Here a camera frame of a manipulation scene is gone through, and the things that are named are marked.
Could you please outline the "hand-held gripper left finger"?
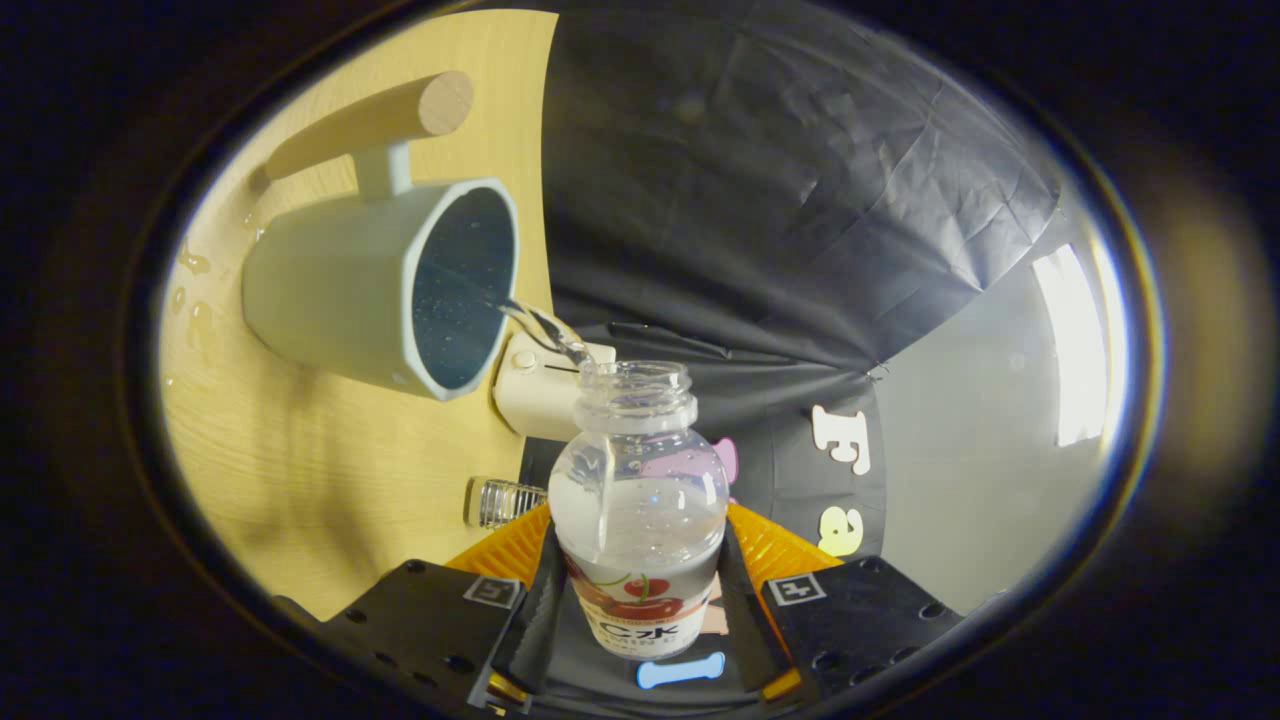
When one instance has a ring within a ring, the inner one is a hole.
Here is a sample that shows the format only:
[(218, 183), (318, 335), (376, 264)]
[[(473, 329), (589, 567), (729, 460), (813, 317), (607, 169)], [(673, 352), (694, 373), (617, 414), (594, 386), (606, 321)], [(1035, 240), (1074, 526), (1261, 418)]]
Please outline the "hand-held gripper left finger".
[(283, 594), (274, 603), (396, 698), (443, 717), (509, 719), (547, 689), (566, 580), (540, 505), (449, 562), (403, 561), (330, 618)]

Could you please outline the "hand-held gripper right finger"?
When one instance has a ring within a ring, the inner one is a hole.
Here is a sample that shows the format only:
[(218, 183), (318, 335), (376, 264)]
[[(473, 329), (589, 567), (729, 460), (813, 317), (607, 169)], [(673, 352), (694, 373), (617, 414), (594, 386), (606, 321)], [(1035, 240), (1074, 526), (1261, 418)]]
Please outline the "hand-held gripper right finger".
[(717, 575), (733, 661), (745, 689), (767, 705), (832, 698), (963, 621), (883, 559), (844, 562), (736, 503)]

